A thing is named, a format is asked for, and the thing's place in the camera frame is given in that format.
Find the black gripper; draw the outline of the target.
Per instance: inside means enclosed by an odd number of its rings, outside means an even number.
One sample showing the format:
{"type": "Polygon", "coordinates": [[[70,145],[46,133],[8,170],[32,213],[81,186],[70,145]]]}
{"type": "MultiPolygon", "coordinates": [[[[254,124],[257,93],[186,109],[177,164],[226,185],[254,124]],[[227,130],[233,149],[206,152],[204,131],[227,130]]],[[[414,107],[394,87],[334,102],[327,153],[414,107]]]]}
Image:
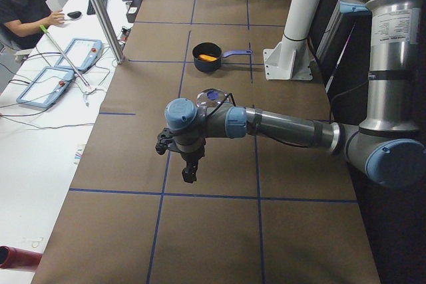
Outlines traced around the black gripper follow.
{"type": "Polygon", "coordinates": [[[186,183],[194,183],[197,180],[196,173],[198,170],[199,159],[205,155],[205,143],[195,142],[192,144],[179,144],[180,155],[187,163],[182,169],[182,178],[186,183]]]}

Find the person's hand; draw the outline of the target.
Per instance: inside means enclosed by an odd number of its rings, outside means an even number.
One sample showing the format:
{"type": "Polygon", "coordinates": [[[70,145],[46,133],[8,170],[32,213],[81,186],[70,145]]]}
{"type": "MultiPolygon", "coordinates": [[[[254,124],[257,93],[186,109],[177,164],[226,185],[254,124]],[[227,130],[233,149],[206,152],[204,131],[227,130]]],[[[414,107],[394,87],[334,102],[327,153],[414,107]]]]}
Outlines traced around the person's hand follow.
{"type": "Polygon", "coordinates": [[[65,14],[62,11],[52,11],[51,14],[46,18],[46,24],[51,25],[62,25],[65,23],[65,14]]]}

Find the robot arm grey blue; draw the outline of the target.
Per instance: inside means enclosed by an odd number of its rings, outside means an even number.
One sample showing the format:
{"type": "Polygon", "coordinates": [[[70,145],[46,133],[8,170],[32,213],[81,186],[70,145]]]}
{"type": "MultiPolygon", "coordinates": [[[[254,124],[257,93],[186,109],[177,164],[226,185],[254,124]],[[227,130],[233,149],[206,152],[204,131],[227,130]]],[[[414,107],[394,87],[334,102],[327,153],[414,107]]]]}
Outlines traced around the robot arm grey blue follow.
{"type": "Polygon", "coordinates": [[[209,88],[195,101],[177,98],[164,111],[156,151],[181,155],[184,181],[196,180],[208,138],[265,136],[299,148],[339,154],[370,180],[402,188],[425,175],[425,146],[412,119],[411,97],[425,0],[339,0],[340,11],[371,13],[367,111],[358,125],[317,120],[291,98],[269,112],[237,106],[231,93],[209,88]]]}

